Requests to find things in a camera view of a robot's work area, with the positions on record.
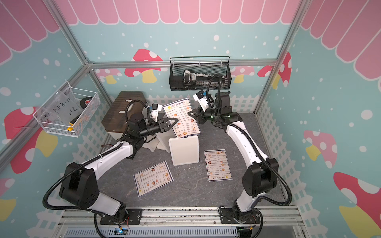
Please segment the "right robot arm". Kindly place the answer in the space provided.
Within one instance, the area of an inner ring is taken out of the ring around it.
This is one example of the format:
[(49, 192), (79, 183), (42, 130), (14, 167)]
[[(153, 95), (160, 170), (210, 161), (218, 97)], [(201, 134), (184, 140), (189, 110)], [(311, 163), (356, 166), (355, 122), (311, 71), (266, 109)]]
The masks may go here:
[[(221, 92), (223, 76), (215, 74), (207, 83), (207, 91), (199, 91), (193, 97), (199, 107), (190, 111), (188, 115), (198, 124), (210, 121), (217, 128), (223, 129), (238, 147), (247, 167), (242, 177), (243, 192), (235, 200), (232, 207), (233, 217), (239, 223), (259, 215), (256, 206), (262, 200), (277, 206), (288, 206), (292, 201), (292, 192), (279, 174), (279, 164), (275, 158), (268, 157), (262, 152), (249, 135), (243, 119), (238, 113), (232, 111), (230, 93)], [(211, 98), (209, 89), (213, 82), (217, 83), (215, 99)], [(281, 183), (286, 190), (285, 201), (276, 201), (266, 196)]]

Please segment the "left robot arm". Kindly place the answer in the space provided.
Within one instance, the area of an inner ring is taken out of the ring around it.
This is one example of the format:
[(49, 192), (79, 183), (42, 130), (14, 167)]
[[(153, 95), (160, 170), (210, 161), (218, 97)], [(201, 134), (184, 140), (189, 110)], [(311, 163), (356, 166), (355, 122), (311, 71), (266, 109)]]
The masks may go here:
[(141, 100), (133, 100), (127, 105), (140, 103), (146, 110), (131, 116), (125, 111), (127, 127), (115, 145), (98, 156), (81, 164), (71, 163), (66, 167), (64, 176), (55, 182), (43, 197), (42, 204), (50, 210), (78, 209), (108, 217), (115, 223), (128, 219), (126, 205), (100, 192), (98, 180), (111, 168), (124, 159), (132, 160), (146, 143), (148, 136), (164, 133), (172, 129), (177, 118), (158, 119), (161, 106), (148, 106)]

